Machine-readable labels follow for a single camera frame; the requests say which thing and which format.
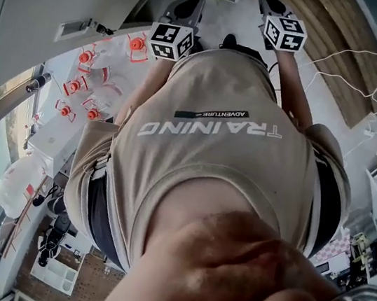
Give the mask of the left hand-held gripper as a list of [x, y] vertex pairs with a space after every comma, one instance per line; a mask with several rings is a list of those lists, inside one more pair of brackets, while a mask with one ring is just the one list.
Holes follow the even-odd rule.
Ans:
[[153, 56], [178, 61], [193, 46], [194, 37], [202, 15], [205, 0], [176, 0], [166, 9], [165, 16], [177, 24], [154, 22], [148, 37], [148, 45]]

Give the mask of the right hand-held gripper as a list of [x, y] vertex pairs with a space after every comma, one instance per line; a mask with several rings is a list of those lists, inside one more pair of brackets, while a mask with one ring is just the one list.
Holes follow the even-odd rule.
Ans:
[[298, 52], [306, 42], [307, 30], [302, 20], [273, 16], [272, 14], [292, 14], [292, 10], [279, 0], [259, 0], [261, 14], [271, 15], [266, 18], [263, 36], [275, 50]]

